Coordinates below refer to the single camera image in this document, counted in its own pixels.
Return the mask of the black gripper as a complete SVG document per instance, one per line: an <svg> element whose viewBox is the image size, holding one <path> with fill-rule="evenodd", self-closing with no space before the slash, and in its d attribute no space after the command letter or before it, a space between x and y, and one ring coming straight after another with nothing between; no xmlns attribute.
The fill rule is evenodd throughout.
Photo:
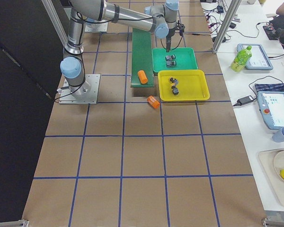
<svg viewBox="0 0 284 227"><path fill-rule="evenodd" d="M179 20L171 23L171 28L169 28L169 33L166 36L166 52L171 50L171 38L175 35L175 32L179 31L179 35L183 37L185 32L185 25Z"/></svg>

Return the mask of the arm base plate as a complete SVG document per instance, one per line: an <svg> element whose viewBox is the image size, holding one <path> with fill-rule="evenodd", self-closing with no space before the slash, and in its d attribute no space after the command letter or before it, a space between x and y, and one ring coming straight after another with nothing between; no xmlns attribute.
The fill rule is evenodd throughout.
<svg viewBox="0 0 284 227"><path fill-rule="evenodd" d="M92 23L90 21L86 22L85 33L106 33L108 28L108 23Z"/></svg>
<svg viewBox="0 0 284 227"><path fill-rule="evenodd" d="M63 87L66 89L59 89L59 99L56 100L61 105L87 105L96 104L98 102L98 89L100 84L100 74L86 74L85 83L74 94L77 88L71 87L65 79Z"/></svg>

